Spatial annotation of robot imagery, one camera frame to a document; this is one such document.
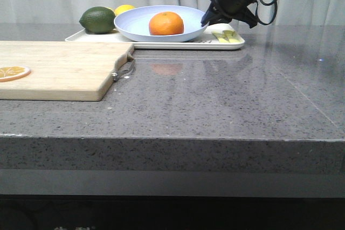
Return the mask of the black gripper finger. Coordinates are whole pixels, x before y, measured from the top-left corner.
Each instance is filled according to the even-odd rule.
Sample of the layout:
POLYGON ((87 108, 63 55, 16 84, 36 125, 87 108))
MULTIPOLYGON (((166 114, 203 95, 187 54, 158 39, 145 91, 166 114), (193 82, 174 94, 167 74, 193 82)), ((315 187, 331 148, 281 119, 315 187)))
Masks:
POLYGON ((219 11, 215 7, 215 5, 211 3, 201 19, 201 25, 205 26, 206 24, 208 25, 216 24, 218 21, 218 15, 219 15, 219 11))
POLYGON ((212 13, 207 14, 207 20, 209 25, 225 23, 228 24, 232 21, 232 17, 226 16, 222 13, 212 13))

